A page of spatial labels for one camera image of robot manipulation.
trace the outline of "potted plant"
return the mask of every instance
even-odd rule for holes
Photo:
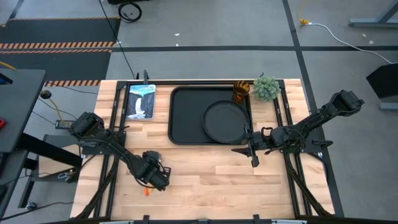
[[[279,83],[275,78],[264,77],[263,75],[264,73],[254,81],[253,94],[258,100],[271,102],[280,93]]]

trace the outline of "black desk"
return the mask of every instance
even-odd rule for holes
[[[0,129],[0,152],[7,154],[0,185],[18,178],[24,167],[32,170],[37,167],[37,161],[27,159],[29,152],[80,167],[82,158],[79,156],[23,133],[42,89],[45,71],[0,69],[0,73],[14,81],[12,85],[0,85],[0,119],[6,122]],[[17,180],[6,184],[6,193],[0,198],[0,218],[16,184]]]

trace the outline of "robotic arm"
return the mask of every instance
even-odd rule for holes
[[[252,157],[252,166],[257,167],[259,160],[256,151],[269,149],[266,154],[279,149],[284,152],[299,151],[305,147],[306,138],[315,128],[336,116],[351,116],[357,113],[363,104],[364,101],[359,100],[352,91],[341,90],[331,97],[329,103],[295,125],[275,129],[262,128],[261,132],[255,133],[252,133],[248,125],[245,126],[244,131],[249,140],[248,147],[232,149],[232,151]],[[264,135],[266,129],[271,130],[269,136]]]
[[[169,185],[171,168],[162,166],[157,152],[147,151],[142,157],[132,154],[120,145],[112,130],[104,128],[104,121],[96,114],[83,113],[72,125],[70,134],[79,140],[79,146],[102,147],[126,163],[140,185],[150,183],[157,190],[165,190]]]

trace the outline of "black tray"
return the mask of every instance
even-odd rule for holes
[[[176,87],[170,97],[169,139],[179,145],[222,144],[206,134],[202,123],[203,113],[216,101],[232,100],[232,95],[232,86]],[[249,95],[240,105],[248,113],[253,129]]]

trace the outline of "white cable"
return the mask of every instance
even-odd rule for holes
[[[350,46],[350,47],[352,47],[352,48],[355,48],[356,50],[360,50],[360,51],[362,51],[362,52],[367,52],[367,53],[372,53],[372,54],[374,54],[374,55],[377,55],[377,56],[379,56],[380,58],[383,58],[383,60],[385,60],[387,63],[389,63],[389,64],[394,64],[394,63],[398,63],[398,62],[390,62],[388,59],[386,59],[385,57],[383,57],[383,56],[381,56],[381,55],[379,55],[378,53],[376,53],[376,52],[373,52],[373,51],[370,51],[370,50],[363,50],[363,49],[360,49],[360,48],[357,48],[357,47],[355,47],[355,46],[353,46],[353,45],[351,45],[351,44],[349,44],[349,43],[347,43],[347,42],[344,42],[344,41],[342,41],[342,40],[340,40],[339,38],[337,38],[331,31],[330,31],[330,29],[327,27],[327,26],[325,26],[325,25],[322,25],[322,24],[313,24],[313,23],[308,23],[308,24],[306,24],[306,26],[321,26],[321,27],[324,27],[325,29],[327,29],[328,31],[329,31],[329,33],[331,34],[331,36],[333,37],[333,38],[335,38],[338,42],[340,42],[340,43],[342,43],[342,44],[345,44],[345,45],[348,45],[348,46]]]

